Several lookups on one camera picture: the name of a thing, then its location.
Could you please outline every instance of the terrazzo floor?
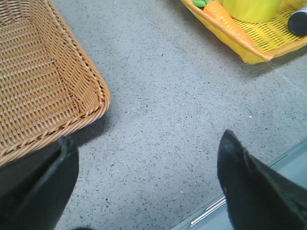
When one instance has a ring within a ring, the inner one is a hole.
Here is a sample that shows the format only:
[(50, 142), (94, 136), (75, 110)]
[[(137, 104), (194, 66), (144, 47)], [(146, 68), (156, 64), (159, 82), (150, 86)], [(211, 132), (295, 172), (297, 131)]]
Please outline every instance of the terrazzo floor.
[(178, 0), (54, 2), (112, 92), (72, 135), (80, 172), (57, 230), (167, 230), (221, 195), (225, 129), (264, 162), (307, 137), (307, 48), (251, 66)]

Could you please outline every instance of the wicker basket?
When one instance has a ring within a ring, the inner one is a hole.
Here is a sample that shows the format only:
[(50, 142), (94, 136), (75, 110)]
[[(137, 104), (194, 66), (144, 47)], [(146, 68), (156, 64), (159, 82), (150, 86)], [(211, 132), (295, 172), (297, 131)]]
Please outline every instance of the wicker basket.
[(0, 0), (0, 165), (100, 118), (109, 89), (49, 0)]
[(290, 15), (301, 9), (307, 0), (283, 0), (276, 17), (267, 23), (246, 23), (236, 20), (251, 37), (253, 45), (240, 39), (235, 32), (204, 13), (193, 4), (192, 0), (182, 0), (182, 2), (222, 42), (237, 52), (246, 63), (255, 64), (270, 61), (307, 45), (307, 36), (295, 36), (287, 27)]

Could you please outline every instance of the yellow basket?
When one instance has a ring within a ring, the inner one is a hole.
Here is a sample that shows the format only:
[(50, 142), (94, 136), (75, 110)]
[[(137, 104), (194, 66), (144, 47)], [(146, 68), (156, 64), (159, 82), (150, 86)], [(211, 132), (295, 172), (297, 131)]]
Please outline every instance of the yellow basket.
[(244, 62), (255, 64), (270, 61), (307, 45), (307, 36), (299, 37), (292, 34), (287, 27), (290, 15), (301, 9), (307, 0), (283, 0), (277, 15), (267, 23), (246, 23), (235, 21), (251, 37), (250, 44), (227, 29), (218, 20), (196, 7), (192, 0), (181, 0), (186, 7), (222, 42), (238, 53)]

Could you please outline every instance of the orange carrot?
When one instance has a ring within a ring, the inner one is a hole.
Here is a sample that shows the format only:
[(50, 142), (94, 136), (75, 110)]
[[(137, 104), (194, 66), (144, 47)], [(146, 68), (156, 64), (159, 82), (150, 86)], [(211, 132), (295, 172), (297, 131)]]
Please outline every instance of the orange carrot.
[(234, 21), (227, 10), (217, 1), (212, 0), (208, 2), (205, 8), (203, 8), (203, 11), (211, 15), (213, 18), (219, 20), (228, 29), (236, 32), (241, 38), (250, 43), (253, 43), (249, 35)]

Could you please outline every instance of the yellow container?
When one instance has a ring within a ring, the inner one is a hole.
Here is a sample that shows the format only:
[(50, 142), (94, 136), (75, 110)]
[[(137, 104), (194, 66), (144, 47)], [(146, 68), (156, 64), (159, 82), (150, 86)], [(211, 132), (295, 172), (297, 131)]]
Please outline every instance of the yellow container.
[(223, 0), (228, 13), (244, 22), (265, 23), (274, 18), (282, 0)]
[(307, 45), (307, 36), (296, 36), (288, 29), (289, 17), (295, 11), (303, 8), (307, 0), (282, 0), (276, 16), (267, 23), (247, 23), (235, 19), (236, 23), (253, 40), (253, 44), (243, 40), (219, 20), (199, 9), (194, 5), (193, 0), (181, 1), (222, 42), (238, 53), (246, 63), (255, 64), (270, 61)]

